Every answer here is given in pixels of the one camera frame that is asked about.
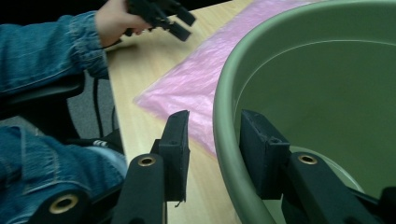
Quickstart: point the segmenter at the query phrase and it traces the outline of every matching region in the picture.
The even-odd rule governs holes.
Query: green bucket
[[[378,198],[396,186],[395,84],[396,1],[315,3],[248,33],[222,69],[213,115],[220,170],[241,221],[276,220],[239,151],[242,109],[263,114],[294,149],[330,158],[347,171],[337,173],[347,185]]]

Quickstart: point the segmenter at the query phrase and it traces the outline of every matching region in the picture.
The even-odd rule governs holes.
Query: black chair
[[[84,74],[63,77],[37,89],[0,98],[0,119],[15,116],[31,122],[42,133],[61,142],[79,138],[67,99],[84,91]]]

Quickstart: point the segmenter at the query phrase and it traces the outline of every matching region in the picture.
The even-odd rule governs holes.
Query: metal ring
[[[150,166],[155,163],[155,158],[153,157],[143,157],[142,159],[139,160],[137,164],[140,166]]]
[[[61,214],[76,206],[77,203],[78,197],[76,195],[66,194],[53,202],[49,208],[49,211],[52,214]]]
[[[315,157],[308,156],[308,155],[301,155],[298,157],[298,160],[309,165],[314,165],[318,163],[318,160]]]

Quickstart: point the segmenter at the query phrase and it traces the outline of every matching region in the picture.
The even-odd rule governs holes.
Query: wooden table
[[[160,139],[165,120],[156,119],[133,103],[133,99],[171,68],[181,63],[203,41],[232,19],[251,0],[200,8],[191,13],[197,21],[189,29],[192,35],[181,42],[162,29],[123,38],[107,52],[110,80],[115,98],[122,141],[128,161],[149,153]],[[175,208],[168,204],[168,220],[177,223],[239,223],[224,186],[217,159],[190,139],[190,168],[187,202]]]

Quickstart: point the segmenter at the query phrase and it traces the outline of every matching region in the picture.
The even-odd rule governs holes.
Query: black clamp
[[[195,22],[195,17],[184,8],[179,2],[173,0],[129,0],[129,13],[139,15],[152,28],[162,27],[181,41],[186,41],[191,32],[175,21],[170,21],[168,14],[176,14],[179,19],[189,26]],[[132,35],[132,29],[128,29],[125,34]]]
[[[378,200],[345,186],[319,156],[289,147],[265,116],[242,111],[240,149],[250,179],[261,199],[282,200],[288,224],[396,223],[396,187]]]

